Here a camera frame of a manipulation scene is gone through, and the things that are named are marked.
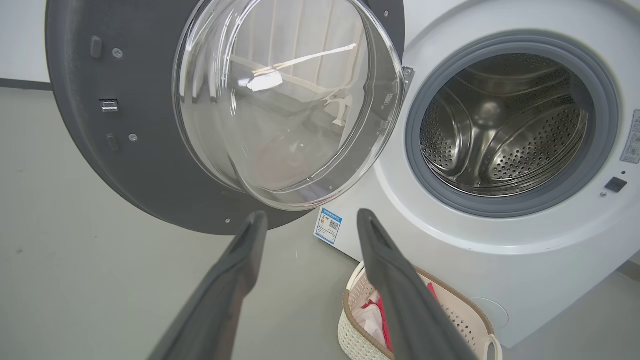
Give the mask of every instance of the basket rim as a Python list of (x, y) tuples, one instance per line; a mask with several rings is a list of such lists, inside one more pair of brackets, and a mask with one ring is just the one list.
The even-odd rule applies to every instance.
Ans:
[[(487, 331), (488, 335), (495, 335), (494, 331), (493, 331), (493, 327), (491, 326), (491, 322), (489, 322), (489, 319), (486, 317), (484, 312), (482, 310), (480, 310), (480, 308), (474, 302), (469, 300), (466, 296), (462, 295), (460, 292), (458, 292), (454, 288), (450, 287), (449, 285), (447, 285), (446, 283), (444, 283), (443, 281), (441, 281), (437, 277), (435, 277), (435, 276), (429, 274), (428, 272), (424, 271), (423, 269), (418, 268), (416, 266), (414, 266), (414, 269), (418, 274), (424, 276), (425, 278), (429, 279), (431, 282), (439, 285), (441, 288), (443, 288), (443, 289), (447, 290), (448, 292), (452, 293), (455, 297), (459, 298), (466, 305), (471, 307), (478, 314), (478, 316), (480, 316), (480, 319), (482, 319), (482, 321), (484, 323), (484, 326), (486, 327), (486, 331)], [(344, 295), (342, 296), (342, 307), (343, 307), (343, 310), (344, 310), (344, 314), (347, 316), (347, 320), (349, 320), (349, 323), (351, 324), (351, 326), (353, 326), (353, 328), (356, 329), (356, 331), (358, 333), (360, 333), (360, 335), (362, 335), (369, 343), (371, 343), (371, 345), (376, 347), (382, 354), (384, 354), (390, 360), (394, 360), (395, 359), (394, 354), (391, 351), (389, 351), (389, 349), (384, 347), (378, 340), (374, 339), (373, 336), (371, 336), (362, 326), (360, 326), (360, 324), (353, 317), (353, 313), (351, 312), (351, 308), (349, 307), (349, 294), (350, 293), (351, 293), (350, 289), (346, 289), (344, 291)]]

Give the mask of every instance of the gray baseboard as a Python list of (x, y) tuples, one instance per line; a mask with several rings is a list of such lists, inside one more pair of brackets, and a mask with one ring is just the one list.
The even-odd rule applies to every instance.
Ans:
[(51, 83), (41, 83), (39, 81), (26, 81), (0, 78), (0, 88), (14, 88), (23, 90), (43, 90), (51, 91)]
[(640, 282), (640, 265), (633, 261), (627, 261), (618, 268), (618, 272), (628, 277), (629, 279)]

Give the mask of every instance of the white plastic basket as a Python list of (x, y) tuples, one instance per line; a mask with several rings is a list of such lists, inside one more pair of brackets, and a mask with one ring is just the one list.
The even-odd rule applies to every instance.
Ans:
[[(416, 268), (425, 284), (432, 283), (436, 296), (451, 322), (460, 329), (479, 360), (487, 360), (489, 344), (493, 343), (496, 360), (502, 360), (502, 348), (493, 334), (493, 327), (483, 312), (469, 299), (421, 269)], [(338, 340), (342, 350), (352, 360), (394, 360), (394, 355), (358, 324), (351, 312), (364, 304), (376, 289), (371, 285), (360, 263), (353, 272), (342, 300), (344, 309), (338, 324)]]

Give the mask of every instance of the stainless steel drum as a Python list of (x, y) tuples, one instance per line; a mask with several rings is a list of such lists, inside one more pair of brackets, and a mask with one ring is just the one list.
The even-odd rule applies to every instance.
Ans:
[(420, 144), (450, 186), (485, 197), (515, 195), (558, 175), (580, 149), (588, 113), (571, 94), (571, 72), (530, 54), (475, 63), (437, 93)]

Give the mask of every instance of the open washing machine door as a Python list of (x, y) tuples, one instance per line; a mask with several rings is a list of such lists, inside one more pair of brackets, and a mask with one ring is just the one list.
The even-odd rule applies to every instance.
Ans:
[(406, 86), (401, 1), (51, 0), (46, 44), (58, 107), (98, 175), (211, 234), (259, 209), (278, 227), (348, 190)]

